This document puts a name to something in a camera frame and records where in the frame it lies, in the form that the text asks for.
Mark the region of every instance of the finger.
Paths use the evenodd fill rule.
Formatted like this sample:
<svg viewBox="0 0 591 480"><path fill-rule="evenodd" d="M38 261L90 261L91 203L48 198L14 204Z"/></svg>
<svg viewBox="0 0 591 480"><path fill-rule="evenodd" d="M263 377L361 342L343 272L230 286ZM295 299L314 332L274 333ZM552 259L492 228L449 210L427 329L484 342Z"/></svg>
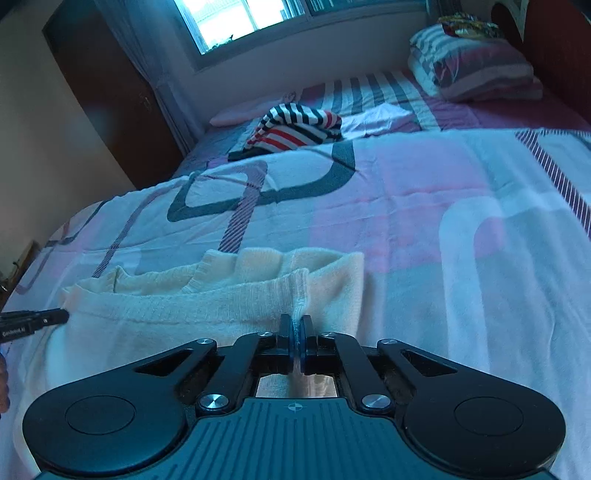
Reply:
<svg viewBox="0 0 591 480"><path fill-rule="evenodd" d="M8 395L0 395L0 413L6 413L10 408L10 399Z"/></svg>
<svg viewBox="0 0 591 480"><path fill-rule="evenodd" d="M6 413L10 407L10 399L8 398L8 384L0 379L0 413Z"/></svg>

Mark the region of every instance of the pillow on bed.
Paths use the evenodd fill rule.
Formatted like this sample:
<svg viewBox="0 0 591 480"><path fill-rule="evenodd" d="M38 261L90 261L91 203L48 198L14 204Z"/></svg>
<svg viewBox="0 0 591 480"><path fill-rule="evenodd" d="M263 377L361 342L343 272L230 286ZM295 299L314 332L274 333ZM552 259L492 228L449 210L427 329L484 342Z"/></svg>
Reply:
<svg viewBox="0 0 591 480"><path fill-rule="evenodd" d="M215 115L209 123L214 127L229 127L239 125L254 118L260 118L275 105L290 103L296 98L296 93L272 93L255 100L249 100L231 106Z"/></svg>
<svg viewBox="0 0 591 480"><path fill-rule="evenodd" d="M478 98L530 85L534 78L533 67L503 38L453 37L437 24L416 33L410 43L411 55L446 100Z"/></svg>
<svg viewBox="0 0 591 480"><path fill-rule="evenodd" d="M417 83L432 97L442 98L440 89L429 78L423 66L412 54L408 58L408 68L413 73ZM542 100L544 86L537 77L533 77L529 83L520 86L502 87L501 83L497 88L487 90L484 93L476 94L468 100L480 102L484 100Z"/></svg>

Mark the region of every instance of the beige wall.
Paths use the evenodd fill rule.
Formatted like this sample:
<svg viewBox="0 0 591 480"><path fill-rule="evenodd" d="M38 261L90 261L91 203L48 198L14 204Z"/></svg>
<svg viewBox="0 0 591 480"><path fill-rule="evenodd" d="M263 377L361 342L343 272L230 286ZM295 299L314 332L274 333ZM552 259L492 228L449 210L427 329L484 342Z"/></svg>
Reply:
<svg viewBox="0 0 591 480"><path fill-rule="evenodd" d="M41 29L60 0L0 22L0 270L85 206L133 189L69 89Z"/></svg>
<svg viewBox="0 0 591 480"><path fill-rule="evenodd" d="M181 76L207 122L222 108L266 93L383 68L406 68L408 41L426 22L424 11L343 21L282 38L202 72Z"/></svg>
<svg viewBox="0 0 591 480"><path fill-rule="evenodd" d="M477 15L484 20L491 19L492 5L496 0L462 0L462 8L464 11Z"/></svg>

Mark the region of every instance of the bed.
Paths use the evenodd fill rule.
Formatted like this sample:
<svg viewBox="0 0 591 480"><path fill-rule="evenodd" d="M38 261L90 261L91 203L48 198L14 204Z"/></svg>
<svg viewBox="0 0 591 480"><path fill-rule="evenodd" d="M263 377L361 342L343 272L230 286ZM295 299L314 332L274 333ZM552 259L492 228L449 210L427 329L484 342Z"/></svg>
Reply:
<svg viewBox="0 0 591 480"><path fill-rule="evenodd" d="M379 90L369 76L341 81L353 87L341 108L375 105L378 91L394 95L417 114L422 132L227 164L227 149L249 125L213 131L185 165L190 174L74 215L6 309L56 307L60 290L81 279L117 266L136 275L164 271L197 263L208 249L360 251L361 344L398 338L543 393L567 423L553 473L587 477L591 127L550 93L535 104L451 108L428 98L408 73L391 73L396 88L382 75L389 87ZM374 78L380 85L382 77ZM334 107L337 85L304 89L299 98ZM26 408L19 400L27 368L48 335L2 348L14 402L0 420L0 455L9 459L3 479L35 471L19 429L4 432Z"/></svg>
<svg viewBox="0 0 591 480"><path fill-rule="evenodd" d="M382 103L417 115L423 131L471 128L563 128L590 131L589 124L546 89L542 100L489 100L452 103L430 97L408 70L382 71L321 83L296 92L295 101L341 116ZM179 165L173 178L216 167L240 150L258 118L231 127L212 127Z"/></svg>

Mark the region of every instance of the wooden headboard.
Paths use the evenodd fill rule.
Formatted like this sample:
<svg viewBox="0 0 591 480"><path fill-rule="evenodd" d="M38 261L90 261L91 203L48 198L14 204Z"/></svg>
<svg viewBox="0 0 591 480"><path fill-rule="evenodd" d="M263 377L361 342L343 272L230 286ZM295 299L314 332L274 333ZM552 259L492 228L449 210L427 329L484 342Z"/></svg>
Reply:
<svg viewBox="0 0 591 480"><path fill-rule="evenodd" d="M542 83L591 123L591 24L571 0L498 0L491 20Z"/></svg>

